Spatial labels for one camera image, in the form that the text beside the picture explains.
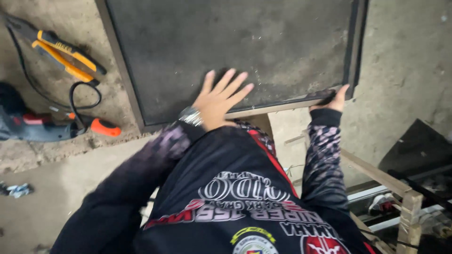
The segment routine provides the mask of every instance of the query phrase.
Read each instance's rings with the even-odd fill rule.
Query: yellow tool
[[[80,48],[61,40],[54,32],[39,30],[29,22],[8,15],[4,12],[0,12],[0,16],[5,19],[6,25],[10,29],[22,34],[24,37],[32,41],[32,47],[35,48],[41,55],[49,57],[60,69],[67,71],[81,81],[88,83],[91,86],[97,86],[99,84],[97,79],[73,66],[55,49],[74,57],[96,73],[100,73],[102,75],[107,73],[107,70],[105,70],[104,67],[97,63],[88,54],[83,52]]]

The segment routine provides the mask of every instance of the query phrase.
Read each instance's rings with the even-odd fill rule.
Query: black cable
[[[97,105],[99,105],[99,103],[102,101],[102,94],[100,93],[100,91],[96,87],[94,87],[94,86],[92,86],[92,85],[90,85],[88,83],[85,83],[83,81],[79,81],[79,82],[75,82],[71,86],[71,88],[69,89],[69,105],[61,104],[61,103],[49,98],[47,95],[45,95],[43,92],[41,92],[36,87],[35,83],[39,84],[38,81],[35,78],[33,78],[30,75],[28,75],[27,68],[26,68],[26,65],[25,65],[24,55],[22,53],[22,49],[20,48],[19,42],[17,41],[17,38],[14,35],[13,30],[11,28],[9,28],[8,26],[6,26],[6,28],[8,29],[9,35],[11,36],[11,39],[13,40],[14,46],[15,46],[16,51],[17,51],[17,55],[19,56],[19,64],[22,67],[22,72],[24,73],[25,78],[27,79],[28,83],[33,88],[33,90],[35,90],[44,99],[46,99],[47,101],[57,105],[58,107],[70,109],[74,113],[76,121],[82,126],[82,128],[77,131],[77,135],[81,135],[81,134],[85,133],[86,130],[87,130],[87,126],[85,125],[85,123],[81,119],[81,117],[80,117],[79,113],[77,112],[77,110],[80,110],[80,109],[91,109],[91,108],[94,108]],[[74,91],[77,88],[77,86],[79,86],[79,85],[87,85],[90,88],[92,88],[97,93],[98,100],[95,103],[91,104],[91,105],[76,107],[74,105]]]
[[[369,231],[364,230],[364,229],[359,229],[359,230],[360,230],[361,232],[366,233],[366,234],[376,236],[378,239],[380,239],[380,237],[377,236],[377,235],[376,235],[375,233],[373,233],[373,232],[369,232]],[[397,242],[398,244],[405,245],[405,246],[410,247],[410,248],[413,248],[413,249],[418,249],[418,248],[419,248],[419,246],[411,245],[411,244],[404,243],[404,242],[401,242],[401,241],[398,241],[398,240],[396,240],[396,242]]]

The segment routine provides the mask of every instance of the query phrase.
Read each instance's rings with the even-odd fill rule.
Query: right hand
[[[339,91],[337,91],[336,96],[330,103],[328,103],[326,105],[310,106],[309,111],[312,111],[314,109],[319,109],[319,108],[330,108],[330,109],[334,109],[334,110],[342,113],[342,111],[344,110],[344,105],[345,105],[345,92],[347,92],[347,89],[349,86],[350,85],[347,84],[347,85],[344,85],[343,87],[341,87],[339,89]]]
[[[235,69],[228,70],[213,89],[215,71],[210,71],[206,74],[201,93],[193,103],[193,107],[200,112],[203,120],[202,127],[206,131],[222,126],[236,126],[234,122],[225,120],[225,114],[234,105],[243,100],[253,89],[254,85],[248,84],[242,90],[232,95],[248,77],[247,72],[242,72],[229,84],[235,72]]]

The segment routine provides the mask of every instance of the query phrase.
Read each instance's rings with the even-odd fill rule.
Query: circular logo
[[[235,246],[233,254],[278,254],[275,246],[267,239],[250,235],[240,240]]]

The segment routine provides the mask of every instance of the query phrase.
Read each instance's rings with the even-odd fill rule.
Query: shoe
[[[396,204],[395,198],[392,193],[380,194],[373,199],[372,204],[369,206],[369,215],[377,216],[386,214],[396,210],[394,205]]]

